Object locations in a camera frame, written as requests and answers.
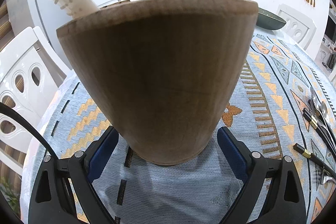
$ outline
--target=wooden bowl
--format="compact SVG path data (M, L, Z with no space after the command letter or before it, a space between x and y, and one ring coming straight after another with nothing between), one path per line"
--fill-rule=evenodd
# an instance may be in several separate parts
M90 96L143 159L175 165L207 145L236 86L258 5L141 0L57 30Z

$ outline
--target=green bowl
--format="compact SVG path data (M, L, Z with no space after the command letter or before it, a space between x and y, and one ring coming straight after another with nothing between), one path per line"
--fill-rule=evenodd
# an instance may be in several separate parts
M279 30L286 25L286 21L271 12L259 8L257 26L267 30Z

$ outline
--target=patterned tablecloth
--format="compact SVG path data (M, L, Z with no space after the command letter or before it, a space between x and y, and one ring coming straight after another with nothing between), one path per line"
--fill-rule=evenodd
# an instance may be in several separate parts
M218 128L227 126L238 140L265 157L289 155L295 162L304 192L307 223L320 213L335 185L320 184L321 169L293 150L299 143L330 167L335 161L302 110L310 87L328 107L336 133L336 91L313 60L285 35L256 29L240 79L208 146L194 159L161 167L119 143L102 176L93 182L99 197L117 223L218 223L242 182L231 171L217 141ZM68 77L44 115L38 130L56 154L70 157L97 140L110 125L78 77ZM21 218L27 223L31 189L46 150L36 140L30 144L21 187ZM265 180L250 221L257 218L270 180ZM86 220L75 195L78 218Z

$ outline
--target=screw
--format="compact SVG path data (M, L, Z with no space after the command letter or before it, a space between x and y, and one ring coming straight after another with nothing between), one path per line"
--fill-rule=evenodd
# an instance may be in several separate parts
M257 151L254 151L254 152L252 152L252 157L254 157L255 159L258 159L258 158L260 158L260 157L261 157L261 155L260 155L260 153L259 153L259 152L257 152Z
M43 158L43 161L44 162L48 162L50 161L51 157L49 155L46 155L44 158Z
M75 157L76 157L76 158L80 158L80 157L83 156L83 155L84 155L84 152L81 151L81 150L79 150L79 151L77 151L77 152L75 153Z
M292 161L292 158L290 156L285 156L285 161L286 162L291 162Z

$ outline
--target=spoon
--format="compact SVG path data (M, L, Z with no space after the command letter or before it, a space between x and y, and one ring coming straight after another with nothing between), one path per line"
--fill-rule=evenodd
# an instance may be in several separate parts
M329 139L330 141L332 142L332 144L334 145L334 147L336 147L336 139L335 139L335 136L333 134L332 131L330 131L329 127L327 126L327 122L325 120L325 117L322 115L322 109L321 109L321 106L320 106L320 102L319 102L319 99L317 97L317 94L314 90L314 88L311 86L310 87L310 93L311 93L311 99L312 99L312 103L311 104L314 104L312 107L312 112L315 114L315 110L314 108L316 109L318 115L320 118L322 118L323 122L325 125L321 124L321 126L327 131L328 135L329 135Z
M334 184L336 184L336 180L335 180L333 177L329 176L329 175L324 171L323 174L322 174L322 177L321 177L321 184L324 185L324 184L326 184L326 183L329 182L329 181L331 181L331 182L333 182Z
M334 143L336 143L336 138L335 138L335 136L333 134L333 131L331 129L331 126L330 126L330 124L328 122L329 121L328 109L327 109L327 106L326 106L325 102L323 102L323 101L321 102L321 110L322 110L322 115L323 115L324 120L325 120L325 125L329 129L329 131L331 133L331 136L333 138Z
M311 93L312 102L314 104L313 106L315 107L318 116L321 117L319 99L318 99L318 97L316 95L316 92L315 92L315 90L314 90L314 88L312 86L310 87L310 93Z

